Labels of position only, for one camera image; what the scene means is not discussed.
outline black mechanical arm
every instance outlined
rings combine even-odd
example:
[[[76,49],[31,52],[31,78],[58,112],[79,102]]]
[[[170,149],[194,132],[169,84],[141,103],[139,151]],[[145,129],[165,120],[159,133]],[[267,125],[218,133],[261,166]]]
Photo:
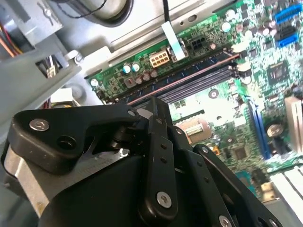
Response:
[[[207,146],[190,146],[156,98],[138,110],[20,112],[1,161],[40,227],[282,227]]]

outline orange wire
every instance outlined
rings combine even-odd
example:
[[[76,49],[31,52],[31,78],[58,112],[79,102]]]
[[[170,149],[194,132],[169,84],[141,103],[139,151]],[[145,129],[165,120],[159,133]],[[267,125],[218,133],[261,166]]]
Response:
[[[10,54],[11,57],[15,57],[14,53],[9,49],[3,39],[0,37],[0,44],[4,47],[4,49]]]

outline green circuit board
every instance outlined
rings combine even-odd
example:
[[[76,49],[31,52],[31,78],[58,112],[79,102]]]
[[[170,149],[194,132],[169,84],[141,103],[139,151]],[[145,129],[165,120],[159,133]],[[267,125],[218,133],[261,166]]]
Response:
[[[297,29],[299,36],[297,42],[280,48],[275,41],[274,29],[269,29],[268,32],[264,29],[265,24],[272,21],[279,4],[287,5],[288,2],[243,0],[218,11],[210,18],[178,34],[178,38],[182,40],[188,52],[187,58],[175,63],[170,61],[156,69],[158,76],[161,77],[177,67],[186,66],[204,56],[213,44],[215,48],[230,45],[235,52],[240,52],[238,49],[241,49],[242,55],[237,63],[241,67],[248,65],[251,75],[245,78],[232,78],[209,87],[170,103],[169,108],[172,120],[180,128],[184,122],[182,119],[200,112],[201,118],[207,121],[211,136],[195,141],[192,145],[197,143],[208,145],[233,172],[240,173],[242,176],[249,177],[256,168],[268,176],[303,164],[303,157],[294,151],[264,160],[246,100],[246,96],[249,96],[258,105],[264,128],[273,122],[283,126],[284,130],[280,136],[289,146],[285,98],[303,94],[303,30],[301,29],[303,17],[297,15],[289,21],[289,25]],[[223,31],[225,22],[231,26],[229,31]],[[201,37],[207,45],[195,50],[190,44]],[[135,81],[138,74],[152,70],[150,56],[161,50],[167,50],[168,47],[168,41],[162,41],[106,71],[94,74],[89,78],[92,89],[96,93],[102,91],[102,98],[114,99],[130,88],[136,88],[136,85],[129,86],[125,82],[129,79]],[[123,66],[133,63],[138,63],[140,69],[137,72],[124,73]],[[270,137],[267,137],[267,141],[269,145],[272,144]],[[261,197],[260,191],[256,190],[254,193]]]

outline blue sata port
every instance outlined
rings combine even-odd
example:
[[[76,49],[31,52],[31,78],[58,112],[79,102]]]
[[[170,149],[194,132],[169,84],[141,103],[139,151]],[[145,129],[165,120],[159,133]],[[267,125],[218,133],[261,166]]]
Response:
[[[302,12],[302,4],[291,5],[275,15],[276,23],[279,25]]]
[[[291,36],[289,36],[285,39],[277,41],[277,43],[278,43],[278,46],[280,48],[282,48],[282,47],[285,47],[289,44],[296,43],[298,40],[299,40],[299,35],[296,33],[296,34],[293,34],[293,35],[291,35]]]

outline motherboard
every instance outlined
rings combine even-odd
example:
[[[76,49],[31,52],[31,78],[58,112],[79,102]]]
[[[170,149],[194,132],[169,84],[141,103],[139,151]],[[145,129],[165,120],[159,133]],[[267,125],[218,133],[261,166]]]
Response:
[[[243,0],[88,81],[106,104],[169,104],[192,146],[204,143],[262,201],[269,176],[303,164],[302,3]]]

